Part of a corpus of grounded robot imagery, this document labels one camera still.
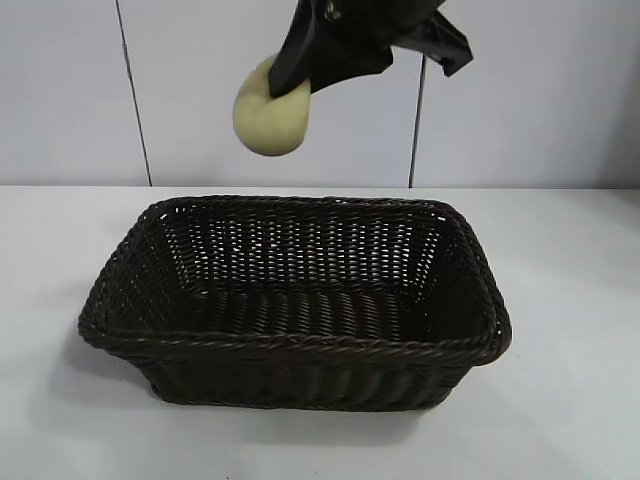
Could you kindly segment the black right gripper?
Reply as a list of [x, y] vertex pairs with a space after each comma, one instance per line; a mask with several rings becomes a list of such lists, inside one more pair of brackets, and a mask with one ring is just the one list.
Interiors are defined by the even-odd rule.
[[440, 56], [443, 42], [434, 17], [441, 4], [299, 1], [269, 70], [270, 95], [282, 97], [305, 81], [316, 93], [351, 79], [380, 75], [393, 64], [391, 46]]

